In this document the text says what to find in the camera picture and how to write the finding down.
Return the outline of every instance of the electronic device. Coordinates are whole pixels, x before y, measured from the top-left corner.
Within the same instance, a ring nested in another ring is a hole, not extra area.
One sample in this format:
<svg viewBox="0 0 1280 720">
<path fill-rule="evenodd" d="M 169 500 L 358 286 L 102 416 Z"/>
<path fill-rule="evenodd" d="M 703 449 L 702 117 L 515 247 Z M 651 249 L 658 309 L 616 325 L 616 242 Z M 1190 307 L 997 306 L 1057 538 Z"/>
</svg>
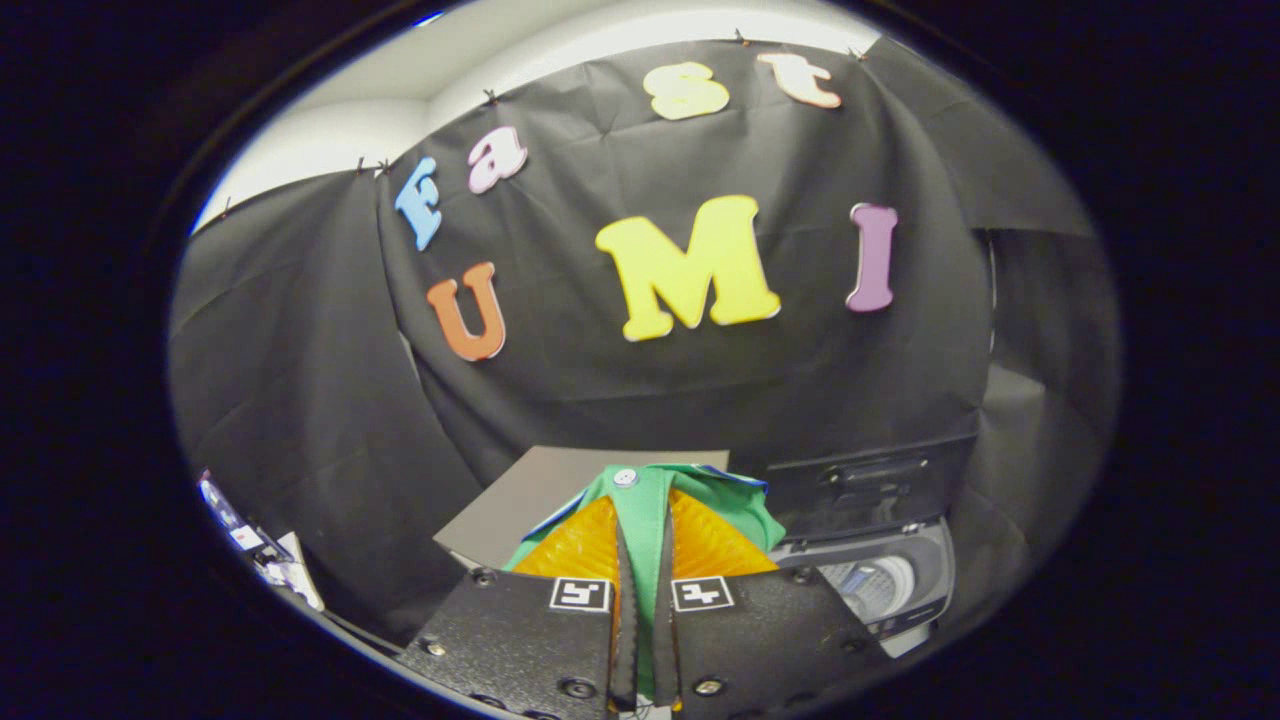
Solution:
<svg viewBox="0 0 1280 720">
<path fill-rule="evenodd" d="M 891 451 L 762 464 L 732 471 L 769 483 L 787 534 L 780 568 L 814 565 L 891 657 L 928 639 L 951 601 L 955 553 L 945 519 L 973 437 Z"/>
</svg>

